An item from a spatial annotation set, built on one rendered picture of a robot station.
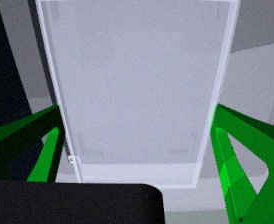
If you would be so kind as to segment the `blue open-top bin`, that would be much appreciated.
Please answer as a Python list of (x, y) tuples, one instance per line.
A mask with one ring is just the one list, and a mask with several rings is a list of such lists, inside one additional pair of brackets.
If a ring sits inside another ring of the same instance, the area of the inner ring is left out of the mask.
[[(0, 126), (32, 115), (0, 12)], [(42, 139), (8, 167), (10, 181), (27, 181), (43, 149)]]

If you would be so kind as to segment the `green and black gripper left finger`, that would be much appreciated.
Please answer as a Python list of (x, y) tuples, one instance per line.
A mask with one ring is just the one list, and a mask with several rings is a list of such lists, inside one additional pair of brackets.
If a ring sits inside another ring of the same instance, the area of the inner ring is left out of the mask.
[(9, 165), (47, 133), (27, 181), (55, 182), (66, 134), (58, 103), (0, 127), (0, 180), (9, 180)]

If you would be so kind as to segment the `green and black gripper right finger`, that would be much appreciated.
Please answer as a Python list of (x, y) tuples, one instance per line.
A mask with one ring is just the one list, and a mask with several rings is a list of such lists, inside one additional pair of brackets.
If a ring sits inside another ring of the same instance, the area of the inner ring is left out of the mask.
[[(227, 132), (268, 167), (268, 178), (258, 195), (238, 162)], [(229, 224), (274, 224), (274, 125), (218, 103), (210, 136)]]

